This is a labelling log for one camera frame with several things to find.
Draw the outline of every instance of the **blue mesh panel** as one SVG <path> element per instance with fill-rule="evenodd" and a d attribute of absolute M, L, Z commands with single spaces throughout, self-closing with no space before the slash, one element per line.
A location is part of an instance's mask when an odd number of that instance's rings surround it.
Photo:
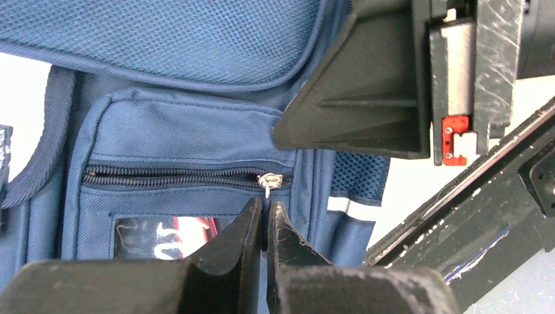
<path fill-rule="evenodd" d="M 207 84 L 293 76 L 324 0 L 7 0 L 0 40 Z"/>
<path fill-rule="evenodd" d="M 331 196 L 349 198 L 364 205 L 382 204 L 390 158 L 338 152 Z"/>

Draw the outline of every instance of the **metal zipper slider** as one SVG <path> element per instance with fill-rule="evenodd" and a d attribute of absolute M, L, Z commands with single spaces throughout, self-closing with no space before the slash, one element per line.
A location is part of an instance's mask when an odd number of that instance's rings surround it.
<path fill-rule="evenodd" d="M 283 183 L 283 175 L 276 175 L 274 173 L 267 173 L 259 175 L 259 185 L 266 191 L 266 198 L 270 198 L 270 190 L 273 188 L 281 188 Z"/>

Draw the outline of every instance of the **backpack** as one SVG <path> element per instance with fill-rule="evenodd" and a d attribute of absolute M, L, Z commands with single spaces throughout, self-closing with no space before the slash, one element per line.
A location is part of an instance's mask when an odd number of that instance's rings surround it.
<path fill-rule="evenodd" d="M 379 206 L 389 158 L 272 137 L 350 5 L 4 1 L 0 52 L 53 66 L 43 136 L 1 203 L 0 288 L 44 258 L 183 257 L 194 247 L 179 226 L 208 241 L 267 194 L 323 256 L 360 265 L 374 223 L 327 210 L 328 198 Z"/>

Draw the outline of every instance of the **zipper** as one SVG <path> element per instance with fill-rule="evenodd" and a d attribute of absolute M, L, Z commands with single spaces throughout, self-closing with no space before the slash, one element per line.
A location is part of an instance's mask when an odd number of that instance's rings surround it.
<path fill-rule="evenodd" d="M 274 174 L 256 167 L 235 167 L 222 170 L 183 168 L 125 168 L 87 166 L 84 183 L 154 188 L 179 184 L 210 184 L 235 188 L 263 188 L 266 198 L 270 191 L 291 184 L 293 174 Z"/>

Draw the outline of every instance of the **red clamp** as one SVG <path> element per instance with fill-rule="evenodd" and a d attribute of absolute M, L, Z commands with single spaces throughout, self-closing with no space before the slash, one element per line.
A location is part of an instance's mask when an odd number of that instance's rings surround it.
<path fill-rule="evenodd" d="M 446 166 L 465 166 L 464 156 L 455 156 L 455 134 L 463 135 L 470 130 L 468 116 L 447 116 L 442 121 L 443 164 Z"/>

